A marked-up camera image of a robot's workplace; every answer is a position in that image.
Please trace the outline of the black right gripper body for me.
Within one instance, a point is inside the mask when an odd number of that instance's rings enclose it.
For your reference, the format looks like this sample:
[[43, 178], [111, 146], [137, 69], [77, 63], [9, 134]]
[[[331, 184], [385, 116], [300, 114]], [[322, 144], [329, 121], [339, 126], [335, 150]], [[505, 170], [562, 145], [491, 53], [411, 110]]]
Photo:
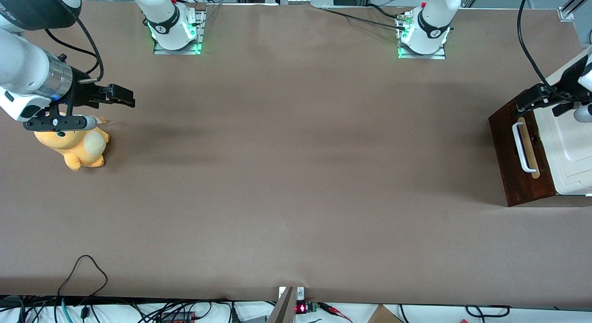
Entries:
[[76, 106], [90, 106], [98, 109], [99, 104], [111, 104], [106, 93], [101, 92], [105, 89], [104, 86], [98, 86], [95, 83], [82, 84], [80, 80], [89, 79], [90, 76], [78, 69], [73, 69], [72, 73], [72, 86], [68, 91], [68, 114], [70, 116]]

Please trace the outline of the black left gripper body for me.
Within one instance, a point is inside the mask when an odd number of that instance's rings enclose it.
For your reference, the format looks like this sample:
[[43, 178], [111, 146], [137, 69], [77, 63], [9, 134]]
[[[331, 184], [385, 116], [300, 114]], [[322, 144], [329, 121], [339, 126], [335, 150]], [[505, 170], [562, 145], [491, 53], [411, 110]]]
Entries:
[[555, 117], [562, 116], [569, 110], [577, 110], [580, 107], [589, 106], [589, 90], [579, 83], [582, 74], [589, 72], [586, 68], [589, 55], [572, 64], [561, 75], [560, 80], [553, 85], [554, 93], [551, 99], [556, 103], [552, 108]]

